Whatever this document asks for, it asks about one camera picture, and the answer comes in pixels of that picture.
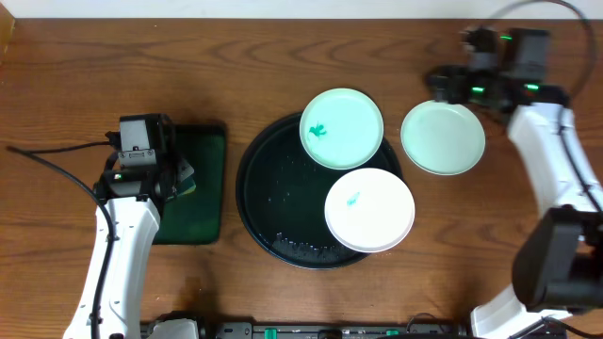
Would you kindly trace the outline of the green scouring sponge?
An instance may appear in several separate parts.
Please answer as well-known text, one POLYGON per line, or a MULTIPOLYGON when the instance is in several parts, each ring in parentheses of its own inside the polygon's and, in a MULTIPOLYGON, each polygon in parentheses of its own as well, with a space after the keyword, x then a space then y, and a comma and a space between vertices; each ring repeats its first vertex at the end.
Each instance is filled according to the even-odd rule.
POLYGON ((196 189, 196 184, 193 175, 194 173, 185 181, 176 180, 175 192, 177 197, 192 193, 196 189))

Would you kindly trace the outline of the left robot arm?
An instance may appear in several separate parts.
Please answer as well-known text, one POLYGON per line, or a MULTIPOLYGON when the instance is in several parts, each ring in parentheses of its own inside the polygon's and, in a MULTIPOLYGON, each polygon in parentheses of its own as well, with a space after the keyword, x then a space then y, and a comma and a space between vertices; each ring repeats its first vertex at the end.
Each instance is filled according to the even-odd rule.
POLYGON ((165 205, 193 168, 176 149, 176 128, 165 114, 120 119, 114 153, 93 186, 96 236, 67 338, 138 338, 150 248, 165 205))

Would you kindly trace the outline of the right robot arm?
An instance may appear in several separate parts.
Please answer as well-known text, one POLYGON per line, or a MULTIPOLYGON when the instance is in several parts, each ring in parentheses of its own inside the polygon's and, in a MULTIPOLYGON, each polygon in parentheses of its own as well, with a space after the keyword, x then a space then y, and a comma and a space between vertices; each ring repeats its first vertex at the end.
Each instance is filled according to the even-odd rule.
POLYGON ((539 221, 516 254, 512 283, 470 314, 478 338, 522 338, 602 306, 602 185, 574 125, 570 95, 546 85, 545 30, 484 25, 464 32, 466 65, 426 76, 435 100, 507 116, 536 197, 539 221))

